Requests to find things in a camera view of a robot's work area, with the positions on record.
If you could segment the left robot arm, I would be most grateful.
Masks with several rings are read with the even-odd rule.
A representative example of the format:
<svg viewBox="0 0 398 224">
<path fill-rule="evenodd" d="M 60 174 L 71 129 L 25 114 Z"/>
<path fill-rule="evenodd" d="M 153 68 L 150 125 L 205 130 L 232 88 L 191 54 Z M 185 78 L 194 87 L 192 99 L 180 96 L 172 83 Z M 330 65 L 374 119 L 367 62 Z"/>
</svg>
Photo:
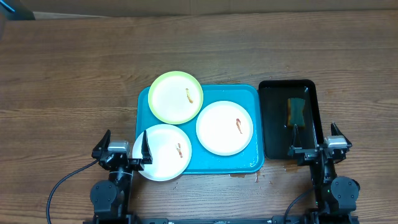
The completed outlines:
<svg viewBox="0 0 398 224">
<path fill-rule="evenodd" d="M 141 223 L 140 218 L 129 211 L 132 178 L 135 171 L 143 171 L 152 164 L 147 132 L 144 131 L 139 146 L 141 158 L 130 156 L 127 141 L 111 141 L 108 130 L 93 148 L 91 156 L 109 172 L 107 180 L 101 180 L 92 187 L 90 200 L 94 206 L 92 223 Z"/>
</svg>

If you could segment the green yellow sponge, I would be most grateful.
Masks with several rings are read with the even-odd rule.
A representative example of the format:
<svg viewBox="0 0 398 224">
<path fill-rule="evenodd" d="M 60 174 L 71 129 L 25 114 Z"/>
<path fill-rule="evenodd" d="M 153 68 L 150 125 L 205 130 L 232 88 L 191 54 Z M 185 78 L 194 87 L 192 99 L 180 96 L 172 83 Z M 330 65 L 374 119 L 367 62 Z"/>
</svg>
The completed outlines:
<svg viewBox="0 0 398 224">
<path fill-rule="evenodd" d="M 302 98 L 289 98 L 287 100 L 287 126 L 300 128 L 305 126 L 304 111 L 305 100 Z"/>
</svg>

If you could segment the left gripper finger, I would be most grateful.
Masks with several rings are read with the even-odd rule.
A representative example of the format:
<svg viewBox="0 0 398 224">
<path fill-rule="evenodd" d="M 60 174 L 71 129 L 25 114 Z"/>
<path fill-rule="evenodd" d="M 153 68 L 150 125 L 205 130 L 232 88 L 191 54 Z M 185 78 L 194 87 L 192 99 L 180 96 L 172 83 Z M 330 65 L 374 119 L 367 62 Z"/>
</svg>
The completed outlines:
<svg viewBox="0 0 398 224">
<path fill-rule="evenodd" d="M 103 152 L 108 148 L 111 139 L 111 131 L 108 129 L 99 143 L 93 148 L 93 152 Z"/>
<path fill-rule="evenodd" d="M 142 163 L 143 164 L 152 164 L 152 154 L 150 152 L 150 147 L 149 147 L 146 130 L 143 132 L 143 136 L 142 136 L 141 154 L 142 154 Z"/>
</svg>

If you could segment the yellow-green plate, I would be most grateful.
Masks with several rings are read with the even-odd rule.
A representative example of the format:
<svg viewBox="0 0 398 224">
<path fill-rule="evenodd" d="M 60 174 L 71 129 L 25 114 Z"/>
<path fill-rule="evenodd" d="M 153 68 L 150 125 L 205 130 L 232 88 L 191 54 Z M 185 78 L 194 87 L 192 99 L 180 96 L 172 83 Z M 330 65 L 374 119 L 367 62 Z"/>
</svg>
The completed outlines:
<svg viewBox="0 0 398 224">
<path fill-rule="evenodd" d="M 166 72 L 149 88 L 148 104 L 153 115 L 168 124 L 183 124 L 201 110 L 203 89 L 198 80 L 186 72 Z"/>
</svg>

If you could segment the white plate with stain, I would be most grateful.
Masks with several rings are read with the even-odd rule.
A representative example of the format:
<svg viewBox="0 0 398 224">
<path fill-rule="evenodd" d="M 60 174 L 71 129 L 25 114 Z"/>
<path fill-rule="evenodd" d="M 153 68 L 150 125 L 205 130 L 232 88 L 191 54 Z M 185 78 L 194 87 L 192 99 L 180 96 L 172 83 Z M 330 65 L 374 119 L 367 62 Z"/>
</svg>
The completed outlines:
<svg viewBox="0 0 398 224">
<path fill-rule="evenodd" d="M 249 113 L 232 101 L 216 101 L 198 115 L 196 134 L 201 145 L 219 156 L 232 156 L 250 143 L 254 125 Z"/>
</svg>

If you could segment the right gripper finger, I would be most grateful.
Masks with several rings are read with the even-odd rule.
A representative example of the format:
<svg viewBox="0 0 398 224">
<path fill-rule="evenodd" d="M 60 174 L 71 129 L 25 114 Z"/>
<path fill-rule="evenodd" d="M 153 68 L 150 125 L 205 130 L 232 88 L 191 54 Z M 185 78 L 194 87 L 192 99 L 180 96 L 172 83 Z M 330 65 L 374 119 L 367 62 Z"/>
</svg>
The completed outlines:
<svg viewBox="0 0 398 224">
<path fill-rule="evenodd" d="M 332 122 L 330 124 L 330 130 L 331 130 L 331 135 L 332 136 L 343 136 L 343 137 L 345 137 L 345 135 L 339 130 L 339 128 L 337 127 L 335 122 Z"/>
<path fill-rule="evenodd" d="M 294 124 L 294 128 L 293 128 L 293 138 L 292 138 L 291 148 L 292 149 L 301 149 L 302 148 L 302 143 L 301 143 L 300 136 L 299 136 L 299 129 L 296 124 Z"/>
</svg>

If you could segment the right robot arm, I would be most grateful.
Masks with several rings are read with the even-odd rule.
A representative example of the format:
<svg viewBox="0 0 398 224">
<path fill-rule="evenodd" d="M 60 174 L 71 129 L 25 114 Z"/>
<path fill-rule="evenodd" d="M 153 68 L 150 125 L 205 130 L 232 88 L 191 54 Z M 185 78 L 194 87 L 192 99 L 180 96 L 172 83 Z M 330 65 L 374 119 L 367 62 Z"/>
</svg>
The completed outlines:
<svg viewBox="0 0 398 224">
<path fill-rule="evenodd" d="M 301 146 L 299 129 L 293 128 L 289 156 L 298 166 L 309 166 L 313 187 L 299 195 L 286 209 L 283 223 L 358 223 L 358 217 L 351 216 L 356 210 L 360 185 L 354 179 L 338 176 L 335 164 L 346 159 L 352 143 L 343 135 L 335 123 L 331 123 L 331 136 L 313 149 Z M 299 218 L 289 217 L 291 208 L 308 194 L 315 194 L 316 208 L 307 209 Z"/>
</svg>

